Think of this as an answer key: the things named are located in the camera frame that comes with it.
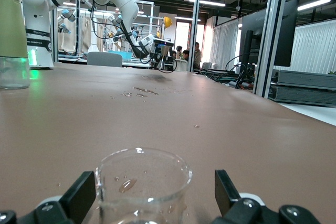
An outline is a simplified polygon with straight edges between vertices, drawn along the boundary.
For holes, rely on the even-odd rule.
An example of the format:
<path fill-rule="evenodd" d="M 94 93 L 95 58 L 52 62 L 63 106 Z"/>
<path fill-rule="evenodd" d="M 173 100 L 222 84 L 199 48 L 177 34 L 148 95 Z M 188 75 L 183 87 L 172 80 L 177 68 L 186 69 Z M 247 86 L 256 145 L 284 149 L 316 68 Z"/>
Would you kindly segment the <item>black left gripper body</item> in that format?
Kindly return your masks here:
<path fill-rule="evenodd" d="M 154 54 L 160 54 L 162 56 L 173 56 L 173 50 L 172 50 L 172 47 L 170 46 L 157 46 L 155 49 L 154 49 Z"/>

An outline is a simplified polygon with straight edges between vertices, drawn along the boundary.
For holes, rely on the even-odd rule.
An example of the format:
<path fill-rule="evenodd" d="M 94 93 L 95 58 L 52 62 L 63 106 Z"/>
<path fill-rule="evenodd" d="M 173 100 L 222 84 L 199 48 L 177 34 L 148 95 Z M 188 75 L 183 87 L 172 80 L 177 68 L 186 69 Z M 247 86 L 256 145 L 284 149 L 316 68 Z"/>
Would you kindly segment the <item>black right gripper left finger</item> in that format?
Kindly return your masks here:
<path fill-rule="evenodd" d="M 12 210 L 1 211 L 1 223 L 83 223 L 95 198 L 94 172 L 86 171 L 63 195 L 43 200 L 22 217 Z"/>

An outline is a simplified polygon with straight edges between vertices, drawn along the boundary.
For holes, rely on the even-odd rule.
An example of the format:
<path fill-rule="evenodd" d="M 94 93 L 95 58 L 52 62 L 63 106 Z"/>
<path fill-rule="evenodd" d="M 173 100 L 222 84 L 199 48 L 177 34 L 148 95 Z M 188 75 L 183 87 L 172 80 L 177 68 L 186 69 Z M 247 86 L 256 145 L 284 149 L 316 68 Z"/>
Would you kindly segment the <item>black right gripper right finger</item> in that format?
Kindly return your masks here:
<path fill-rule="evenodd" d="M 306 208 L 283 205 L 277 212 L 260 197 L 239 193 L 225 170 L 215 171 L 215 198 L 221 216 L 212 223 L 319 223 Z"/>

